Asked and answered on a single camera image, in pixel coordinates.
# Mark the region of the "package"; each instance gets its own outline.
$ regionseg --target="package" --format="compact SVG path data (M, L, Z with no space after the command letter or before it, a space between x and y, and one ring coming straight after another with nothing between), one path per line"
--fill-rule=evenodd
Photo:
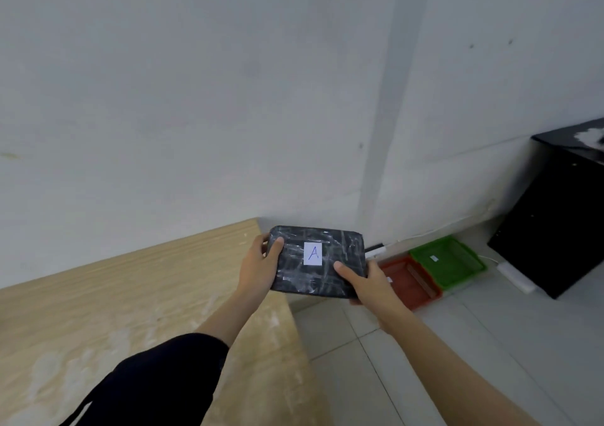
M278 237L285 244L271 289L283 293L355 299L352 285L333 269L342 262L366 277L363 235L357 232L277 225L269 234L268 250Z

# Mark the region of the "forearm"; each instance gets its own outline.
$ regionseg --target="forearm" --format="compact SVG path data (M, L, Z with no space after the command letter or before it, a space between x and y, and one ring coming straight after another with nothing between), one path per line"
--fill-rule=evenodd
M218 338L230 348L258 305L252 296L235 291L195 332Z
M537 424L402 304L383 321L448 426Z

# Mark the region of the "right hand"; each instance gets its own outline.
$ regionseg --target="right hand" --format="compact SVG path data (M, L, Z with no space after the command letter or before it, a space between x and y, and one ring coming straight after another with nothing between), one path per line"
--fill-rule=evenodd
M369 261L367 267L367 277L364 278L340 261L333 264L333 268L338 275L350 282L361 303L377 316L380 325L384 328L389 316L400 314L401 311L407 311L408 309L397 297L386 275L378 267L378 263Z

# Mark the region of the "wooden table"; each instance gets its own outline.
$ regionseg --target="wooden table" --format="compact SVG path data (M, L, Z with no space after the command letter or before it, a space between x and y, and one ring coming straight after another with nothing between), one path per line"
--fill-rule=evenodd
M255 219L0 289L0 424L56 425L125 357L199 326L237 285ZM331 425L281 293L229 352L204 425Z

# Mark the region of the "white sticker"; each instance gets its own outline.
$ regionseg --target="white sticker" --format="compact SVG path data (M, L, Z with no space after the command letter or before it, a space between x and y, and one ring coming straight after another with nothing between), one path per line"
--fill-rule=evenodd
M304 242L304 265L323 265L323 245Z

